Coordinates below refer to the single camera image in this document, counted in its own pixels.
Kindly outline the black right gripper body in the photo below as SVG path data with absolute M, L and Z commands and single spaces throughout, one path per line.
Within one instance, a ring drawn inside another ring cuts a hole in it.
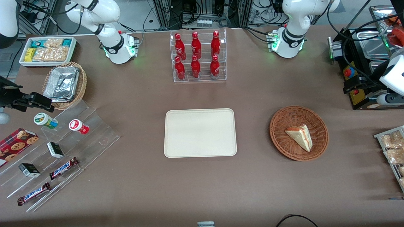
M 10 108 L 17 110 L 25 110 L 24 106 L 15 105 L 13 102 L 17 99 L 22 98 L 24 95 L 19 90 L 23 86 L 17 85 L 16 83 L 6 79 L 5 77 L 0 77 L 0 107 Z

